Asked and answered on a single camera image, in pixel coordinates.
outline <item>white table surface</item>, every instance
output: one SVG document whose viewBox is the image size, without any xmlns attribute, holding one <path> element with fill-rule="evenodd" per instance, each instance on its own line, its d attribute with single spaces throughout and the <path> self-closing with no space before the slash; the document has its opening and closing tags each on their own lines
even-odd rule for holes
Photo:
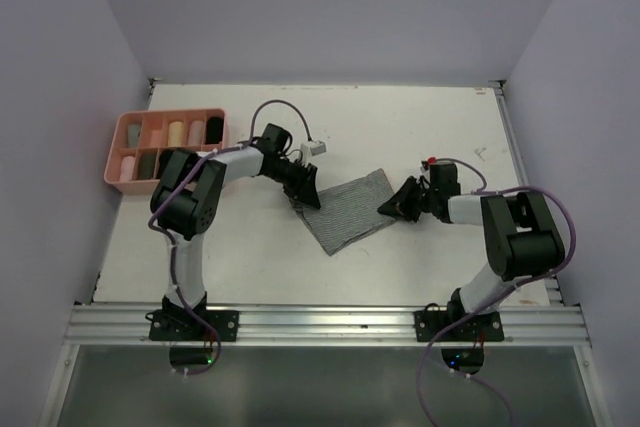
<svg viewBox="0 0 640 427">
<path fill-rule="evenodd" d="M 421 159 L 457 157 L 473 163 L 490 188 L 517 185 L 498 104 L 490 89 L 391 86 L 158 85 L 152 110 L 221 107 L 232 142 L 245 139 L 255 108 L 281 98 L 305 114 L 328 152 L 314 158 L 317 187 L 364 176 L 382 167 L 394 190 L 419 173 Z M 267 122 L 304 140 L 285 106 L 262 111 Z M 474 174 L 459 168 L 463 191 Z M 148 196 L 124 196 L 94 300 L 160 302 L 168 255 L 162 235 L 146 227 Z M 210 303 L 303 305 L 426 305 L 444 303 L 486 260 L 482 228 L 445 225 L 423 215 L 327 256 L 291 209 L 280 185 L 267 178 L 225 187 L 206 234 L 203 275 Z M 505 305 L 549 305 L 541 282 Z"/>
</svg>

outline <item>white wall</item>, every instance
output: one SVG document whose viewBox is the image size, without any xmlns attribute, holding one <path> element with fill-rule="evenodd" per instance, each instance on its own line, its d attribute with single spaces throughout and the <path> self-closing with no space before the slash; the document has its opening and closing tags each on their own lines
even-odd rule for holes
<svg viewBox="0 0 640 427">
<path fill-rule="evenodd" d="M 119 196 L 102 181 L 145 78 L 105 0 L 0 0 L 0 411 L 34 425 Z"/>
<path fill-rule="evenodd" d="M 142 67 L 188 83 L 485 85 L 551 0 L 109 0 Z"/>
<path fill-rule="evenodd" d="M 638 425 L 640 0 L 554 0 L 507 83 L 531 180 L 566 200 L 580 302 L 617 425 Z"/>
</svg>

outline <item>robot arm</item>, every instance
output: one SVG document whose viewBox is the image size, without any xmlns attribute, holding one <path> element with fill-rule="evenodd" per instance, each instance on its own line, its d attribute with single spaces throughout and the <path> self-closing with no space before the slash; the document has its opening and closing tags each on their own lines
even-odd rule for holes
<svg viewBox="0 0 640 427">
<path fill-rule="evenodd" d="M 167 203 L 200 159 L 197 154 L 176 149 L 151 197 L 151 211 L 159 212 L 158 226 L 174 239 L 169 288 L 162 309 L 147 315 L 152 322 L 151 340 L 199 340 L 202 326 L 190 315 L 208 319 L 207 295 L 202 280 L 203 235 L 215 218 L 224 185 L 243 177 L 264 175 L 282 184 L 292 202 L 320 208 L 315 187 L 317 168 L 306 162 L 291 162 L 285 147 L 291 134 L 273 124 L 248 145 L 222 152 L 205 162 L 193 179 L 193 189 L 183 189 Z"/>
<path fill-rule="evenodd" d="M 515 279 L 548 272 L 564 259 L 562 239 L 542 194 L 461 195 L 452 162 L 432 159 L 422 170 L 424 176 L 409 177 L 378 212 L 413 222 L 421 213 L 431 213 L 444 223 L 483 227 L 487 262 L 471 282 L 453 292 L 447 305 L 450 322 L 497 298 Z"/>
</svg>

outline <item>black mounting bracket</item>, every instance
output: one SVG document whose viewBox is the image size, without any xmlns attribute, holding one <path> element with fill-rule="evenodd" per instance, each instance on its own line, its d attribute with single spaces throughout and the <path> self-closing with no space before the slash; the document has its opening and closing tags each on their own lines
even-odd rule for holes
<svg viewBox="0 0 640 427">
<path fill-rule="evenodd" d="M 444 327 L 452 323 L 450 313 L 436 304 L 430 304 L 422 310 L 415 311 L 413 319 L 418 342 L 429 342 Z M 439 342 L 475 342 L 481 337 L 484 342 L 504 340 L 498 312 L 476 315 L 460 327 L 447 332 Z"/>
<path fill-rule="evenodd" d="M 207 310 L 206 296 L 194 309 L 198 317 L 216 329 L 221 342 L 235 342 L 240 325 L 237 310 Z M 207 339 L 205 328 L 183 308 L 172 304 L 166 297 L 162 308 L 149 312 L 145 318 L 151 322 L 149 340 L 158 342 L 191 342 Z"/>
</svg>

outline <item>pink organizer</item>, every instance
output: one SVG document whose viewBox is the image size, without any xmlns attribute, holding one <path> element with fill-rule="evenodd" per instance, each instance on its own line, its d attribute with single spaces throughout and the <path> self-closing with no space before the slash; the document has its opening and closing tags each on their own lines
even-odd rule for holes
<svg viewBox="0 0 640 427">
<path fill-rule="evenodd" d="M 220 118 L 223 121 L 222 139 L 216 144 L 207 144 L 206 126 L 207 121 L 212 117 Z M 204 129 L 200 142 L 194 145 L 187 145 L 189 137 L 189 127 L 191 123 L 200 120 L 204 122 Z M 222 109 L 203 110 L 167 110 L 155 112 L 127 112 L 118 119 L 116 131 L 113 134 L 111 150 L 107 159 L 107 167 L 104 170 L 104 180 L 107 184 L 113 185 L 124 194 L 144 195 L 151 194 L 158 184 L 159 158 L 165 150 L 174 150 L 175 147 L 168 147 L 169 124 L 180 121 L 183 124 L 182 139 L 180 147 L 193 151 L 211 151 L 214 148 L 221 149 L 227 145 L 227 116 Z M 138 146 L 127 147 L 127 129 L 131 124 L 141 125 Z M 145 154 L 155 154 L 155 166 L 153 178 L 137 180 L 138 163 Z M 120 168 L 122 159 L 133 156 L 135 163 L 133 166 L 133 177 L 129 181 L 120 181 Z"/>
</svg>

